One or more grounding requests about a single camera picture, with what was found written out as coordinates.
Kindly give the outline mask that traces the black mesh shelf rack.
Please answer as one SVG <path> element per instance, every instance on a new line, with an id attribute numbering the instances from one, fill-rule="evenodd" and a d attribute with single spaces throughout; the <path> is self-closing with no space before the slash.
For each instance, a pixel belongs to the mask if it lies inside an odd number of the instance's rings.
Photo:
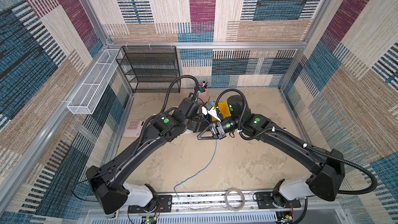
<path id="1" fill-rule="evenodd" d="M 134 93 L 166 92 L 180 76 L 175 46 L 123 46 L 116 61 Z"/>

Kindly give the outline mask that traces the yellow plastic bin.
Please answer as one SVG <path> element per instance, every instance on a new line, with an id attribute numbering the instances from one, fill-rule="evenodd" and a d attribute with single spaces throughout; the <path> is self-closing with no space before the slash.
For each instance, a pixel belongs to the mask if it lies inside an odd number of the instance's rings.
<path id="1" fill-rule="evenodd" d="M 215 102 L 212 102 L 212 106 L 213 106 L 213 109 L 215 109 Z M 227 102 L 220 102 L 219 109 L 224 118 L 232 116 L 230 109 L 229 109 L 229 104 Z"/>

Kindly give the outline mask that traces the clear tubing coil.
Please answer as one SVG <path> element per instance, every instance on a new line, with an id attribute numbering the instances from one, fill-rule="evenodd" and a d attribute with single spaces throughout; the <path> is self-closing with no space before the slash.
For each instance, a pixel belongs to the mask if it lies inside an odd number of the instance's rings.
<path id="1" fill-rule="evenodd" d="M 234 212 L 240 211 L 246 204 L 245 195 L 237 188 L 230 188 L 224 195 L 226 207 Z"/>

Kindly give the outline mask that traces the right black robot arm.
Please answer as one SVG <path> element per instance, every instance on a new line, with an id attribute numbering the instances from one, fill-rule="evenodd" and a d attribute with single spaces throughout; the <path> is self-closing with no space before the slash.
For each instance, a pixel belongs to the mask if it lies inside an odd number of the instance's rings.
<path id="1" fill-rule="evenodd" d="M 222 115 L 218 101 L 214 104 L 205 103 L 202 107 L 204 115 L 211 115 L 215 119 L 207 127 L 212 132 L 212 139 L 220 140 L 227 133 L 237 131 L 246 141 L 258 140 L 279 149 L 309 171 L 308 175 L 300 179 L 281 179 L 277 183 L 270 194 L 276 207 L 282 208 L 297 198 L 316 196 L 322 200 L 334 201 L 338 194 L 364 195 L 376 189 L 377 179 L 369 170 L 344 159 L 343 154 L 336 149 L 327 151 L 316 147 L 282 129 L 265 116 L 252 113 L 241 91 L 228 89 L 221 95 L 228 92 L 235 93 L 228 99 L 231 116 Z M 345 166 L 367 175 L 370 185 L 360 190 L 341 190 Z"/>

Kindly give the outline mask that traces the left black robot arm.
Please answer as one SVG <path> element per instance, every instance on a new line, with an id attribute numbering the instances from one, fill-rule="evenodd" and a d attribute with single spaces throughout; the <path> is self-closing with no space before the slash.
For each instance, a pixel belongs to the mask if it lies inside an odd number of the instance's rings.
<path id="1" fill-rule="evenodd" d="M 86 181 L 104 214 L 113 214 L 125 204 L 148 212 L 157 209 L 158 194 L 149 184 L 129 185 L 126 180 L 150 154 L 183 134 L 197 115 L 201 107 L 197 102 L 200 85 L 194 76 L 187 78 L 195 82 L 194 92 L 177 108 L 166 110 L 165 101 L 160 112 L 144 122 L 140 136 L 130 146 L 101 167 L 91 166 L 86 170 Z"/>

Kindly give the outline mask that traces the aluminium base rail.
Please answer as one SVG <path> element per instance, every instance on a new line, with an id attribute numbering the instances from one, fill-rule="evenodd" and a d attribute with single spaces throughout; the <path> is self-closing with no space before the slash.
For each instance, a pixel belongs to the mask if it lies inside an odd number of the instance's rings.
<path id="1" fill-rule="evenodd" d="M 164 192 L 156 210 L 124 205 L 106 215 L 97 203 L 89 202 L 80 213 L 79 224 L 352 224 L 353 218 L 341 198 L 327 202 L 317 197 L 296 199 L 276 208 L 269 189 L 242 190 L 246 204 L 234 212 L 226 207 L 221 191 Z"/>

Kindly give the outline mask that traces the pink pen cup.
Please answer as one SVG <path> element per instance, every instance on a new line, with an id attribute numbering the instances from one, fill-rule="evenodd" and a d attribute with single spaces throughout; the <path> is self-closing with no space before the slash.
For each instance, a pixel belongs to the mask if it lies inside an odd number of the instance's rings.
<path id="1" fill-rule="evenodd" d="M 208 102 L 208 100 L 209 100 L 209 94 L 207 92 L 207 85 L 208 85 L 208 82 L 203 81 L 202 83 L 200 83 L 200 86 L 199 86 L 199 96 L 198 96 L 198 98 L 201 101 L 203 101 L 204 103 Z"/>

